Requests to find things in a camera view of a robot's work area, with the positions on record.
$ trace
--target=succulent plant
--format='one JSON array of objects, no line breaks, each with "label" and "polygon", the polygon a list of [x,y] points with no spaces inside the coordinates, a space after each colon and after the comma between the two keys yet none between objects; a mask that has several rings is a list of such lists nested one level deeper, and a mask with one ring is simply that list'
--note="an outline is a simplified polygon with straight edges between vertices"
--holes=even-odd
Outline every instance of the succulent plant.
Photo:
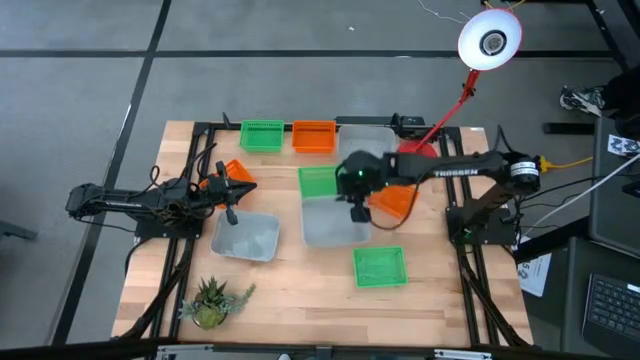
[{"label": "succulent plant", "polygon": [[225,320],[227,314],[237,314],[253,294],[256,286],[251,285],[242,296],[236,294],[225,295],[223,293],[227,283],[218,286],[218,282],[212,276],[209,281],[199,285],[198,294],[192,302],[182,301],[180,318],[192,318],[196,325],[204,330],[213,329]]},{"label": "succulent plant", "polygon": [[193,317],[196,324],[204,330],[213,329],[225,318],[225,313],[217,307],[200,306],[198,312]]}]

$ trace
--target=wooden tabletop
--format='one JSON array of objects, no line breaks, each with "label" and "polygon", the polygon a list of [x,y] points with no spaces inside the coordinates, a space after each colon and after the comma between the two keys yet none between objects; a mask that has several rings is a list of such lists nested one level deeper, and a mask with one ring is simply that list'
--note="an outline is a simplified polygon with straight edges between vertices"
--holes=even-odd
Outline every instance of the wooden tabletop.
[{"label": "wooden tabletop", "polygon": [[[161,181],[179,176],[186,161],[193,124],[190,121],[167,123],[157,159]],[[487,150],[484,129],[462,128],[461,133],[465,153]],[[179,340],[416,347],[469,345],[460,275],[444,220],[447,206],[444,180],[429,180],[420,187],[419,199],[404,226],[392,232],[373,229],[371,240],[362,245],[404,247],[409,284],[359,289],[354,281],[353,247],[309,248],[301,236],[297,169],[336,164],[337,154],[298,154],[291,147],[291,132],[285,132],[281,153],[249,154],[238,146],[239,136],[240,131],[216,132],[214,141],[218,145],[213,150],[210,171],[214,171],[214,164],[219,160],[226,163],[238,159],[245,165],[258,188],[241,201],[238,209],[272,214],[280,219],[276,255],[272,261],[260,263],[213,253],[211,238],[220,214],[216,211],[196,241],[186,299],[194,298],[201,277],[212,275],[228,281],[228,291],[242,293],[252,283],[257,288],[241,314],[230,316],[212,331],[201,330],[191,321],[182,321]],[[474,177],[470,182],[474,197],[479,197],[491,187],[493,180]],[[113,327],[114,335],[129,329],[156,295],[167,244],[167,239],[153,239],[133,255]],[[512,258],[498,246],[484,246],[483,250],[494,302],[519,335],[531,342]],[[170,298],[161,334],[168,333],[172,306]],[[482,307],[477,299],[476,315],[481,340],[488,342]]]}]

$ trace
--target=orange plastic tray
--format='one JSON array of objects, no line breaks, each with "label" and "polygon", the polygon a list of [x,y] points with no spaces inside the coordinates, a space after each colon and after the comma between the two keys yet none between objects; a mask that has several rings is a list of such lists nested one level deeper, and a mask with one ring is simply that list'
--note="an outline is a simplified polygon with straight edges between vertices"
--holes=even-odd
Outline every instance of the orange plastic tray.
[{"label": "orange plastic tray", "polygon": [[293,148],[297,152],[331,154],[335,147],[335,121],[296,120],[293,122]]},{"label": "orange plastic tray", "polygon": [[415,186],[389,186],[369,197],[369,205],[402,219],[409,211]]},{"label": "orange plastic tray", "polygon": [[[242,163],[240,163],[240,161],[236,159],[229,161],[224,165],[224,167],[227,169],[227,176],[232,178],[233,180],[256,182],[251,176],[251,174],[249,174],[247,169],[245,169],[244,166],[242,166]],[[208,180],[204,180],[203,182],[200,183],[200,188],[207,186],[207,184],[208,184]],[[225,205],[218,205],[217,207],[219,209],[227,208]]]}]

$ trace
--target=desk lamp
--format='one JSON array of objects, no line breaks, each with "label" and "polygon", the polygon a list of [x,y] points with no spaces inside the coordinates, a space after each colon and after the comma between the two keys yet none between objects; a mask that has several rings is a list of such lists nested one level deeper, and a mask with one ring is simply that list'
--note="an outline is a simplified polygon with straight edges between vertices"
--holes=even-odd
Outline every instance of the desk lamp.
[{"label": "desk lamp", "polygon": [[474,86],[480,72],[498,68],[509,61],[518,51],[521,39],[520,22],[511,12],[491,9],[469,20],[458,38],[460,59],[471,68],[462,95],[453,108],[422,140],[406,141],[400,145],[398,151],[437,156],[436,151],[428,144],[429,139],[462,107],[465,101],[474,95]]}]

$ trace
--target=green plastic tray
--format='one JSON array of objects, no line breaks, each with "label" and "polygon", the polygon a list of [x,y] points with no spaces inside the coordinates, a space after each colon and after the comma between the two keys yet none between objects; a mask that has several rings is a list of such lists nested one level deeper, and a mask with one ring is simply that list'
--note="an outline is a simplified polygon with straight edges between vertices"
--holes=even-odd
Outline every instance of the green plastic tray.
[{"label": "green plastic tray", "polygon": [[353,267],[359,288],[409,283],[404,249],[400,246],[353,249]]},{"label": "green plastic tray", "polygon": [[278,152],[284,142],[284,121],[244,120],[240,146],[249,152]]},{"label": "green plastic tray", "polygon": [[302,198],[336,195],[336,167],[314,166],[298,168],[298,181]]}]

